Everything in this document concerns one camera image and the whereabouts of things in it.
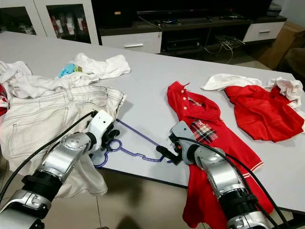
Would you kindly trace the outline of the red white bottle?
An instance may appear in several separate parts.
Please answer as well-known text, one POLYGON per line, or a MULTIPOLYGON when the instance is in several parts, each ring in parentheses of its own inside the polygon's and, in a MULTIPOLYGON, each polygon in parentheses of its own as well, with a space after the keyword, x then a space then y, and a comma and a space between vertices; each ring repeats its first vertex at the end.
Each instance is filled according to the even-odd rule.
POLYGON ((87 27, 86 18, 77 17, 76 22, 78 24, 78 34, 79 35, 89 35, 89 29, 87 27))

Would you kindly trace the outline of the purple plastic hanger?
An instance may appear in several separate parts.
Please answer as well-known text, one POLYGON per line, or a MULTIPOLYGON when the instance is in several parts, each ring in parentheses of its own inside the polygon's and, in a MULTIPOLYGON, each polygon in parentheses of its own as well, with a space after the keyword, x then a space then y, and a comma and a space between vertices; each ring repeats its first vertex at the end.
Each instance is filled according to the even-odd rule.
MULTIPOLYGON (((120 119, 116 119, 116 122, 118 122, 119 124, 125 126, 126 128, 128 128, 129 130, 133 131, 134 133, 136 133, 137 135, 139 135, 140 137, 143 137, 145 140, 148 140, 148 142, 150 142, 151 144, 153 144, 154 146, 160 146, 160 144, 158 144, 157 142, 155 142, 154 140, 150 139, 148 136, 144 135, 143 133, 140 133, 140 131, 138 131, 137 129, 129 126, 128 124, 126 124, 125 122, 123 122, 120 119)), ((129 156, 134 156, 134 157, 140 157, 142 160, 144 161, 150 161, 150 162, 163 162, 161 161, 161 157, 163 157, 163 155, 161 155, 161 157, 159 158, 152 158, 152 157, 148 157, 144 154, 141 153, 135 153, 133 151, 130 151, 126 148, 124 148, 122 141, 121 142, 121 148, 119 151, 122 151, 124 153, 126 153, 129 156)), ((104 150, 103 148, 101 148, 101 154, 93 154, 90 156, 90 158, 93 161, 93 165, 96 168, 102 168, 103 166, 105 166, 105 164, 107 164, 107 162, 109 161, 108 159, 108 154, 114 152, 114 151, 108 151, 108 148, 106 150, 104 150)))

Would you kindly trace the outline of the white glass-door cabinet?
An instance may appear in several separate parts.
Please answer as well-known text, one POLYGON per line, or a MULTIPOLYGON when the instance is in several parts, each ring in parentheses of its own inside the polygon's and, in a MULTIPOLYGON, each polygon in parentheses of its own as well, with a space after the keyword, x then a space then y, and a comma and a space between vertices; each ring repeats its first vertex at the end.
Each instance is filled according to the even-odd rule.
POLYGON ((92 0, 0 0, 0 27, 3 32, 100 44, 91 2, 92 0), (63 33, 60 38, 55 35, 52 17, 61 20, 63 33), (67 17, 73 18, 74 35, 67 33, 67 17), (86 18, 89 35, 78 34, 77 17, 86 18))

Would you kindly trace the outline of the cream jeans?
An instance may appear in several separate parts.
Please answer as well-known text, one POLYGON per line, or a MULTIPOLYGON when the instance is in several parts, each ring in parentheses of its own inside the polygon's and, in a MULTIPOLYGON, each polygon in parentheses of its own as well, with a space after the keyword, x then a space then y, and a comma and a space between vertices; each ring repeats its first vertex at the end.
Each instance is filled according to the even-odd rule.
MULTIPOLYGON (((126 94, 98 83, 61 90, 32 99, 13 98, 0 123, 0 145, 10 171, 15 171, 40 146, 57 137, 91 111, 106 111, 116 118, 126 94)), ((43 162, 48 147, 19 171, 33 174, 43 162)), ((81 157, 57 197, 70 198, 82 193, 103 196, 108 187, 91 159, 81 157)))

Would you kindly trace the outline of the black set-top box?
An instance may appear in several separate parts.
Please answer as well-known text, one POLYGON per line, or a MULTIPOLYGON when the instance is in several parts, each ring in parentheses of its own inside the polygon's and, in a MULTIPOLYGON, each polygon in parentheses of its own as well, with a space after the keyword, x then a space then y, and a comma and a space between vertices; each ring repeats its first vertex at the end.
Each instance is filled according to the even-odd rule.
POLYGON ((180 52, 200 48, 201 38, 198 37, 168 37, 162 39, 162 52, 180 52))

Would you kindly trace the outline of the wooden TV stand white drawer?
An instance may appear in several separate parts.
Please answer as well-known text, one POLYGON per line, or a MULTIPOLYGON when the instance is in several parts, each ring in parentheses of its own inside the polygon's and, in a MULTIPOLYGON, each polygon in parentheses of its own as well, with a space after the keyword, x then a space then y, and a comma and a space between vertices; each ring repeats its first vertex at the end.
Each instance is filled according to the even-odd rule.
POLYGON ((180 18, 175 23, 136 19, 131 27, 99 29, 100 44, 133 52, 186 55, 197 52, 217 54, 248 44, 268 43, 276 39, 287 22, 286 17, 229 19, 223 17, 180 18), (168 37, 201 38, 200 48, 180 52, 162 52, 162 39, 168 37))

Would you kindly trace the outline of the red t-shirt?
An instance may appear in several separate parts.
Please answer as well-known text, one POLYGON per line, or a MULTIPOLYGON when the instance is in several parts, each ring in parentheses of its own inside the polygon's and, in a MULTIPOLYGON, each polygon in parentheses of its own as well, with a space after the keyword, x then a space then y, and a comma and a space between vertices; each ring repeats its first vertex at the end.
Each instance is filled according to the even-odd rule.
POLYGON ((0 92, 0 107, 7 108, 9 107, 9 103, 6 98, 6 92, 0 92))

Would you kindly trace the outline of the black television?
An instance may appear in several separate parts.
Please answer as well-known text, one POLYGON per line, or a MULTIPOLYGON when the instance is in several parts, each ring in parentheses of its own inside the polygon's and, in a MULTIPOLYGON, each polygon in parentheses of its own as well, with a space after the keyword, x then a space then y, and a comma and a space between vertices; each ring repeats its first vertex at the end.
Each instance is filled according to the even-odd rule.
POLYGON ((192 18, 239 15, 253 19, 264 16, 273 0, 133 0, 143 18, 192 18))

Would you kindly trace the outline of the red polo shirt plaid patch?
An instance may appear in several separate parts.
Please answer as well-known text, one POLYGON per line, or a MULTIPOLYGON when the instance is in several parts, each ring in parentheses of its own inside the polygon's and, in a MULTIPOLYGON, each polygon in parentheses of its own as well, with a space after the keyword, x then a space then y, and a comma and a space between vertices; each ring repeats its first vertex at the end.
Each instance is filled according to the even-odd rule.
MULTIPOLYGON (((218 147, 241 161, 250 170, 263 166, 258 155, 226 126, 218 105, 201 94, 189 92, 178 81, 168 87, 167 100, 179 121, 185 121, 196 140, 218 147)), ((189 187, 183 220, 189 227, 206 223, 212 229, 227 229, 227 219, 215 197, 207 175, 196 165, 189 166, 189 187)))

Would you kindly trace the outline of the brown chair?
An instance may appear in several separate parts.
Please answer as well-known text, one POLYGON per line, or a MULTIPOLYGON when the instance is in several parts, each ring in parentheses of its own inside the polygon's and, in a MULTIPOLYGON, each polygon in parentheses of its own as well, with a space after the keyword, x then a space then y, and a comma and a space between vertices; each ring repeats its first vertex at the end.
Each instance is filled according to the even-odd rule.
POLYGON ((305 82, 305 48, 294 48, 287 52, 285 61, 293 76, 305 82))

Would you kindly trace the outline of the white round device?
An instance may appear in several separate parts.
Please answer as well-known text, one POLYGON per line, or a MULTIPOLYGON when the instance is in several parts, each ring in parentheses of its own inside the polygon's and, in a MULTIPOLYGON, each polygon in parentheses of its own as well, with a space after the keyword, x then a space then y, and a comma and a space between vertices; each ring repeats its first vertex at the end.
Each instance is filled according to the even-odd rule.
POLYGON ((281 4, 272 1, 266 11, 266 15, 268 17, 278 17, 282 10, 283 6, 281 4))

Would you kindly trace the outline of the red knit garment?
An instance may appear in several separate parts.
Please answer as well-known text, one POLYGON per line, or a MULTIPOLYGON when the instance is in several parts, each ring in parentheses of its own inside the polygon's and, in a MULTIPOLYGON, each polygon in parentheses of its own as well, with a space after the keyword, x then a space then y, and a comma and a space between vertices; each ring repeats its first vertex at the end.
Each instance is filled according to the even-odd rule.
POLYGON ((303 132, 305 119, 278 86, 270 91, 258 85, 229 86, 223 89, 234 105, 238 126, 253 140, 279 142, 303 132))

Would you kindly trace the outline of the cardboard box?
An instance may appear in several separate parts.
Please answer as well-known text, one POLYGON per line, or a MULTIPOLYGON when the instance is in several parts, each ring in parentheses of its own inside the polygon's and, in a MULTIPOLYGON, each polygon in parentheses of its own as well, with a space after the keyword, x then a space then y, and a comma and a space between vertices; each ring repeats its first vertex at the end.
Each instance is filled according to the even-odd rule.
POLYGON ((279 31, 276 40, 272 44, 263 46, 255 55, 255 58, 259 63, 275 70, 288 50, 301 48, 304 45, 305 27, 287 21, 279 31))

